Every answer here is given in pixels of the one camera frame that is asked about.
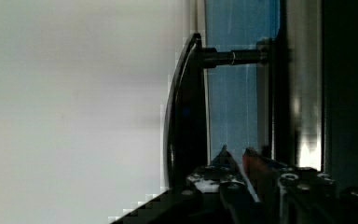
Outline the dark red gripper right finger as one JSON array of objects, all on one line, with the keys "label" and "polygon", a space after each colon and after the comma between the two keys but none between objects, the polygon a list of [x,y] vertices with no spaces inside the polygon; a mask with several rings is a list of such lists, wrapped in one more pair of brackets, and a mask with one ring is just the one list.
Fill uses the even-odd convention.
[{"label": "dark red gripper right finger", "polygon": [[270,224],[336,224],[335,181],[310,167],[293,167],[266,158],[248,147],[243,170]]}]

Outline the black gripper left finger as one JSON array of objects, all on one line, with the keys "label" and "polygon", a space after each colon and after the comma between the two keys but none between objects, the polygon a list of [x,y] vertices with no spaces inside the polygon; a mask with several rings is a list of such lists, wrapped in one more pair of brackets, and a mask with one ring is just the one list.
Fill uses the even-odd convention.
[{"label": "black gripper left finger", "polygon": [[197,167],[186,177],[186,184],[201,193],[216,193],[221,184],[234,183],[247,186],[239,165],[223,145],[209,165]]}]

